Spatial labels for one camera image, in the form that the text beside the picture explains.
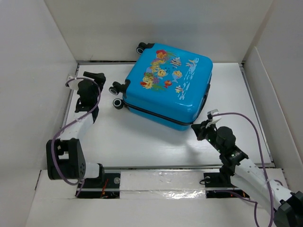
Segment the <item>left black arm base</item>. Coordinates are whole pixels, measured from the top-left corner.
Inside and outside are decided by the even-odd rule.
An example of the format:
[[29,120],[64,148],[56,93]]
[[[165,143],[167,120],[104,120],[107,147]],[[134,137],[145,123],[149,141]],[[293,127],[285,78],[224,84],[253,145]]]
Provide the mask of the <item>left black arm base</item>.
[[119,199],[120,173],[105,173],[103,179],[88,178],[84,185],[78,184],[75,193],[79,199]]

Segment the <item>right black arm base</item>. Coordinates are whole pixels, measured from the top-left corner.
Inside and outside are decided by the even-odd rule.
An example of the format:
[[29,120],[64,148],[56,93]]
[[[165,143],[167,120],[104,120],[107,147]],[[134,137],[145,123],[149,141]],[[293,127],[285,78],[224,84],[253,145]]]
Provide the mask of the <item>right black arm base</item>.
[[236,198],[236,195],[239,198],[250,199],[248,194],[236,188],[229,180],[225,180],[220,173],[204,173],[204,178],[199,183],[205,187],[207,199]]

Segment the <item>blue hard-shell suitcase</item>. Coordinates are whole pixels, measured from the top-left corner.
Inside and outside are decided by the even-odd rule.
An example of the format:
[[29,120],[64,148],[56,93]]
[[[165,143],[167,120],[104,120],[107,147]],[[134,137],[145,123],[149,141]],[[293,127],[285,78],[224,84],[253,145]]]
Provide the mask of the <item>blue hard-shell suitcase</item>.
[[109,88],[116,109],[178,131],[199,117],[208,97],[213,62],[209,57],[160,43],[139,43],[139,59],[124,83]]

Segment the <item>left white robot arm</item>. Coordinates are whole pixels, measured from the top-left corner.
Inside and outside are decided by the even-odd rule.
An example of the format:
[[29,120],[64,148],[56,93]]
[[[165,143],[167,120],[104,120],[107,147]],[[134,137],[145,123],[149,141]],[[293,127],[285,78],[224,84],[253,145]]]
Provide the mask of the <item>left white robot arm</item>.
[[81,78],[72,78],[66,86],[79,96],[74,107],[73,119],[59,130],[46,144],[47,172],[51,180],[89,180],[94,187],[105,183],[104,168],[98,163],[87,163],[81,140],[99,113],[98,104],[106,82],[104,73],[84,72]]

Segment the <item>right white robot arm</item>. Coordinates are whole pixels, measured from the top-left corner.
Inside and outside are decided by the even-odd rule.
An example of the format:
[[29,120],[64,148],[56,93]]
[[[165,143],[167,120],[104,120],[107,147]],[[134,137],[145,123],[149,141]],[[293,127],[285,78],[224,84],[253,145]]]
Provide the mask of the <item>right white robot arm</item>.
[[208,141],[218,152],[222,167],[219,182],[233,185],[246,192],[273,216],[277,227],[303,225],[303,193],[293,192],[275,180],[267,179],[248,155],[236,146],[233,131],[222,126],[216,128],[209,120],[191,125],[197,140]]

